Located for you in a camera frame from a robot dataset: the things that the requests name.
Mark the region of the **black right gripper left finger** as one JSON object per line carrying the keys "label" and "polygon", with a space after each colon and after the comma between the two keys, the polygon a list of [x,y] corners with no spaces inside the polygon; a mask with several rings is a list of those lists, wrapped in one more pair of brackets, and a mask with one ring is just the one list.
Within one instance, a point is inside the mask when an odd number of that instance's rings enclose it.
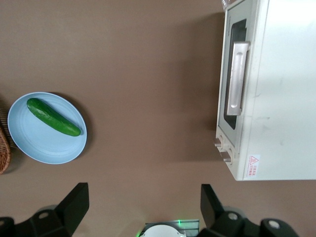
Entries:
{"label": "black right gripper left finger", "polygon": [[11,217],[0,218],[2,237],[71,237],[89,209],[87,183],[78,183],[54,208],[41,209],[16,224]]}

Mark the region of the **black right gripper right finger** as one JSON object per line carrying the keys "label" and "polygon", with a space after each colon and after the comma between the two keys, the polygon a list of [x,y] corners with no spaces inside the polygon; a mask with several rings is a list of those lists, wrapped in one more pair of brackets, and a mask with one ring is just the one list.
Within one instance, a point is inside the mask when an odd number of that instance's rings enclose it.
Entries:
{"label": "black right gripper right finger", "polygon": [[286,222],[266,218],[259,225],[236,211],[225,210],[210,184],[201,185],[200,210],[206,227],[201,237],[297,237]]}

